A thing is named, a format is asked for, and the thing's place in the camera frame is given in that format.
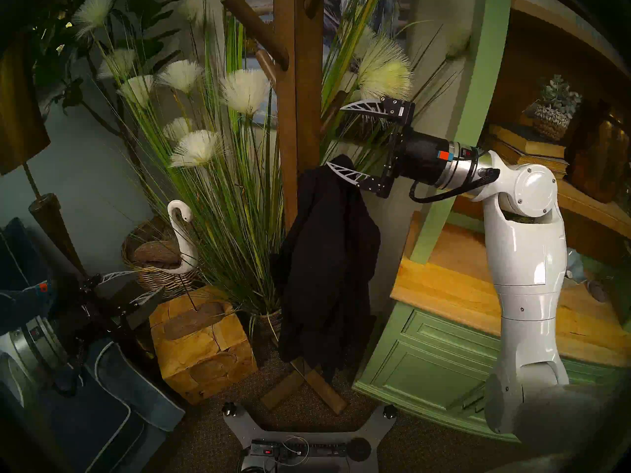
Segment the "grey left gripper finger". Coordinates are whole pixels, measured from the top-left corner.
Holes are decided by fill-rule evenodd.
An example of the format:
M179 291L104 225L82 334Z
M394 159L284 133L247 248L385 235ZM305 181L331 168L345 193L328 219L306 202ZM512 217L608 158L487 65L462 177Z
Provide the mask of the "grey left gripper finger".
M163 302L164 287L140 295L125 306L123 320L129 327L142 325Z
M115 271L96 275L98 285L95 292L99 297L111 298L128 283L136 281L137 271Z

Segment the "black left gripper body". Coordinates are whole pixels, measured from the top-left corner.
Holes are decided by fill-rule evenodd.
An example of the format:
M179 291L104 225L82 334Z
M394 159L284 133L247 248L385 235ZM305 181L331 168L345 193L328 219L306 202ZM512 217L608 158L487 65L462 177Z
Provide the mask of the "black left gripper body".
M127 323L130 303L116 306L99 296L97 288L117 275L94 275L62 292L61 302L49 312L49 325L62 349L89 347L101 338L114 342L133 342Z

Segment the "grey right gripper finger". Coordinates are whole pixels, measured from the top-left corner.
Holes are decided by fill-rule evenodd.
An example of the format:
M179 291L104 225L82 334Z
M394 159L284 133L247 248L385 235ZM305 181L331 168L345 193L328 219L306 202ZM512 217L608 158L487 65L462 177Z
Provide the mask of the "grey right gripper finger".
M326 165L338 177L342 178L344 181L348 182L352 186L359 188L360 190L365 190L369 192L379 192L381 190L380 178L369 176L366 173L355 171L353 169L337 165L330 161L328 161Z
M373 98L348 103L342 106L340 111L399 121L403 118L403 102L393 98Z

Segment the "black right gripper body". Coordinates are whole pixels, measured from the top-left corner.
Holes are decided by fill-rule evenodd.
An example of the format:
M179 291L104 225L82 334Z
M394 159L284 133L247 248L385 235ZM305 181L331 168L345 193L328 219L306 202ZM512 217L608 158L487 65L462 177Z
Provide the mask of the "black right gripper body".
M419 183L435 186L443 174L450 155L450 142L432 135L419 133L411 127L416 104L403 102L403 118L394 123L387 142L387 156L380 176L381 190L377 197L388 198L396 178L413 181L409 198L418 199L415 190Z

